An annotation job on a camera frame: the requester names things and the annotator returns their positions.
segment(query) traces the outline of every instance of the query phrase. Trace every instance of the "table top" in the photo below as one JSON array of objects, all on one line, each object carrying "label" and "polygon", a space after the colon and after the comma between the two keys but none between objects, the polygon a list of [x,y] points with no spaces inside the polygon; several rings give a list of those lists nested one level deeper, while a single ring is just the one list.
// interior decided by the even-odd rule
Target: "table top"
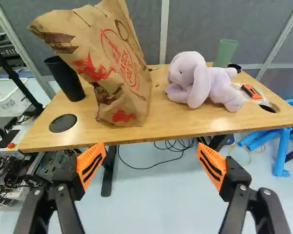
[{"label": "table top", "polygon": [[[230,113],[222,104],[213,104],[209,99],[197,109],[170,102],[164,92],[168,65],[150,66],[155,67],[160,69],[150,72],[153,81],[150,112],[143,127],[111,127],[98,123],[93,87],[81,78],[86,98],[70,102],[63,91],[59,91],[29,129],[19,149],[30,153],[86,148],[99,141],[114,145],[293,126],[293,107],[243,71],[232,81],[258,87],[277,106],[278,113],[267,112],[251,101],[236,113]],[[62,133],[49,131],[50,122],[63,114],[76,115],[76,124]]]}]

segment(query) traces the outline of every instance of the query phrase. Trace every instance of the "brown paper bag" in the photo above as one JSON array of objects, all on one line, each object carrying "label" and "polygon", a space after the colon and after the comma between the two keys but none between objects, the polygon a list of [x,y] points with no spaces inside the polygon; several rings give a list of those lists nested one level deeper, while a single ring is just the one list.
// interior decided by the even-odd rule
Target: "brown paper bag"
[{"label": "brown paper bag", "polygon": [[93,85],[97,121],[142,126],[152,82],[125,0],[53,10],[27,28]]}]

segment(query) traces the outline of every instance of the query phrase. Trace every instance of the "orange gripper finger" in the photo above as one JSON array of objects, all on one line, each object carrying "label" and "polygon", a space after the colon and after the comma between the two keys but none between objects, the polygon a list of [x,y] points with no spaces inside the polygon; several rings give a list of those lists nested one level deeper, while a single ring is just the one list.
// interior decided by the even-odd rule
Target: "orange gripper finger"
[{"label": "orange gripper finger", "polygon": [[77,157],[76,172],[79,175],[84,190],[88,187],[105,156],[104,144],[99,142]]},{"label": "orange gripper finger", "polygon": [[226,158],[202,143],[198,144],[197,158],[216,189],[220,191],[221,184],[227,172]]}]

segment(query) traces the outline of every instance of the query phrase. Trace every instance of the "green cup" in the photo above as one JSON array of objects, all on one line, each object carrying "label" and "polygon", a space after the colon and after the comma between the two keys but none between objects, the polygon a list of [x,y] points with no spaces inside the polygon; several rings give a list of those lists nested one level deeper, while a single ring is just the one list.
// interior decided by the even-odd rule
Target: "green cup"
[{"label": "green cup", "polygon": [[219,41],[219,47],[216,59],[213,63],[213,67],[226,68],[231,62],[231,59],[239,46],[237,40],[221,39]]}]

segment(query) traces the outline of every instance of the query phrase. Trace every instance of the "stuffed bunny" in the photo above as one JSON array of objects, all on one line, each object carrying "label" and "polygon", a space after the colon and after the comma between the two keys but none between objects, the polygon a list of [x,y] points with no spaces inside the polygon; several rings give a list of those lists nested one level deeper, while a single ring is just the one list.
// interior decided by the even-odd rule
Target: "stuffed bunny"
[{"label": "stuffed bunny", "polygon": [[206,66],[204,57],[196,51],[177,54],[171,61],[166,88],[170,101],[199,107],[207,97],[222,103],[230,112],[238,111],[245,102],[243,95],[230,85],[230,78],[237,75],[233,67]]}]

